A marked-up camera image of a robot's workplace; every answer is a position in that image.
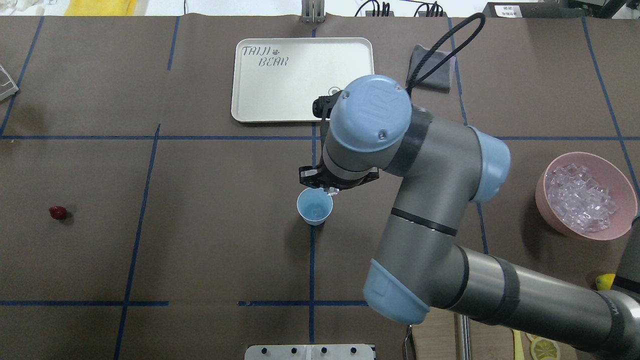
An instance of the gray cloth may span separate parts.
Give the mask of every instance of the gray cloth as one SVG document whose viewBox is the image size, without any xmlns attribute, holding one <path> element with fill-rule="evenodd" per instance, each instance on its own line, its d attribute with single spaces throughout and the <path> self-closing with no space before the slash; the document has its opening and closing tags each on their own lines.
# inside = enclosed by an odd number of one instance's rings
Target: gray cloth
<svg viewBox="0 0 640 360">
<path fill-rule="evenodd" d="M 422 59 L 422 57 L 429 51 L 429 49 L 423 47 L 422 45 L 416 45 L 413 48 L 413 54 L 411 55 L 411 61 L 409 62 L 409 73 L 406 76 L 407 83 L 409 82 L 409 78 L 415 67 L 418 65 L 418 62 Z M 416 79 L 420 79 L 424 74 L 429 72 L 435 65 L 437 65 L 442 59 L 445 58 L 449 53 L 444 51 L 436 51 L 431 55 L 429 60 L 424 63 L 422 69 L 418 73 Z M 453 56 L 449 61 L 444 63 L 438 70 L 436 70 L 433 74 L 431 74 L 428 78 L 423 80 L 419 85 L 424 85 L 426 87 L 434 88 L 437 90 L 446 90 L 449 91 L 451 89 L 451 79 L 454 70 L 454 65 L 456 63 L 456 57 Z"/>
</svg>

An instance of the blue cup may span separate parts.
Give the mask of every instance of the blue cup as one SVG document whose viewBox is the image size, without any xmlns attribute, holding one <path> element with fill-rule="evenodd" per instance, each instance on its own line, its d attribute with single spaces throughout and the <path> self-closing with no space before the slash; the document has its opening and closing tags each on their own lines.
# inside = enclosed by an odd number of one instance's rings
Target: blue cup
<svg viewBox="0 0 640 360">
<path fill-rule="evenodd" d="M 320 225 L 331 213 L 333 199 L 324 189 L 304 189 L 298 196 L 298 213 L 309 225 Z"/>
</svg>

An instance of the black band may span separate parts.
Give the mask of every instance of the black band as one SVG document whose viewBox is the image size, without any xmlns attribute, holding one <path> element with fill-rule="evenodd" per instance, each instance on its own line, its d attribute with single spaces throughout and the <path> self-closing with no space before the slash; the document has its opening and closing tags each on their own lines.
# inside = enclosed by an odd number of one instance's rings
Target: black band
<svg viewBox="0 0 640 360">
<path fill-rule="evenodd" d="M 618 341 L 622 339 L 622 335 L 625 332 L 625 318 L 618 309 L 618 306 L 613 302 L 613 300 L 611 300 L 607 295 L 600 293 L 599 291 L 594 292 L 598 294 L 609 307 L 609 312 L 611 314 L 611 330 L 609 330 L 609 334 L 607 335 L 607 338 L 604 342 L 587 347 L 576 347 L 576 349 L 585 352 L 594 352 L 596 350 L 605 349 L 622 351 L 622 349 L 620 349 Z"/>
<path fill-rule="evenodd" d="M 389 166 L 384 169 L 386 172 L 403 177 L 409 171 L 422 148 L 424 138 L 427 136 L 427 128 L 432 119 L 433 116 L 430 112 L 413 109 L 411 124 L 409 124 L 409 128 L 404 133 L 404 138 L 396 155 L 391 159 Z"/>
<path fill-rule="evenodd" d="M 460 254 L 462 255 L 462 259 L 463 259 L 463 261 L 465 263 L 465 273 L 464 273 L 464 275 L 462 277 L 462 285 L 460 286 L 460 289 L 458 290 L 458 293 L 453 298 L 453 300 L 451 300 L 451 302 L 448 303 L 448 305 L 443 307 L 443 309 L 449 309 L 450 307 L 452 307 L 452 306 L 454 306 L 455 304 L 458 303 L 458 301 L 462 297 L 462 294 L 464 294 L 465 290 L 467 289 L 467 283 L 469 282 L 469 258 L 467 257 L 467 253 L 465 252 L 465 249 L 463 249 L 463 248 L 461 248 L 459 246 L 457 246 L 457 247 L 458 247 L 458 249 L 460 249 Z"/>
<path fill-rule="evenodd" d="M 457 229 L 454 229 L 452 227 L 448 227 L 446 225 L 439 224 L 437 222 L 433 222 L 431 220 L 427 220 L 425 218 L 421 218 L 418 215 L 407 213 L 406 211 L 402 211 L 402 210 L 397 209 L 397 208 L 392 208 L 391 209 L 391 215 L 395 215 L 395 216 L 397 216 L 399 218 L 403 218 L 405 220 L 409 220 L 411 222 L 415 222 L 416 224 L 419 224 L 419 225 L 422 225 L 422 226 L 426 226 L 426 227 L 428 227 L 430 229 L 434 229 L 436 231 L 440 231 L 443 234 L 456 236 L 456 234 L 458 233 Z"/>
<path fill-rule="evenodd" d="M 613 286 L 640 294 L 640 282 L 633 281 L 619 275 L 616 275 L 616 277 L 613 278 Z"/>
<path fill-rule="evenodd" d="M 494 258 L 502 268 L 502 273 L 504 274 L 504 293 L 502 293 L 502 299 L 500 300 L 498 308 L 496 308 L 491 315 L 474 320 L 487 325 L 498 325 L 509 320 L 520 303 L 520 280 L 516 269 L 509 261 L 496 258 L 495 256 L 491 257 Z"/>
</svg>

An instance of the metal clamp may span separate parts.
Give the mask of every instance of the metal clamp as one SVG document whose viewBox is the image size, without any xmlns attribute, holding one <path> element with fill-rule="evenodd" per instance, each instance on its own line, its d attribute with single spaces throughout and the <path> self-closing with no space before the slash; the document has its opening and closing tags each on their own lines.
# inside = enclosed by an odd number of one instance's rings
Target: metal clamp
<svg viewBox="0 0 640 360">
<path fill-rule="evenodd" d="M 302 18 L 305 24 L 324 22 L 324 0 L 302 0 Z"/>
</svg>

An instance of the light blue cap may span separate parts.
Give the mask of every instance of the light blue cap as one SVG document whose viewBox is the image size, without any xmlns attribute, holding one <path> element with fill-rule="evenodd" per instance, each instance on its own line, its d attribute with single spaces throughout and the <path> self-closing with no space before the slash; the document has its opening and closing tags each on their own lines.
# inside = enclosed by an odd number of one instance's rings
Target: light blue cap
<svg viewBox="0 0 640 360">
<path fill-rule="evenodd" d="M 399 323 L 421 323 L 429 312 L 427 304 L 375 259 L 371 259 L 369 275 L 362 292 L 369 306 Z"/>
<path fill-rule="evenodd" d="M 380 151 L 404 137 L 411 112 L 411 99 L 395 80 L 367 75 L 342 91 L 331 110 L 331 132 L 347 149 Z"/>
<path fill-rule="evenodd" d="M 482 174 L 475 202 L 491 200 L 500 190 L 500 186 L 507 179 L 511 166 L 509 147 L 502 140 L 487 135 L 473 126 L 468 126 L 476 133 L 482 153 Z"/>
</svg>

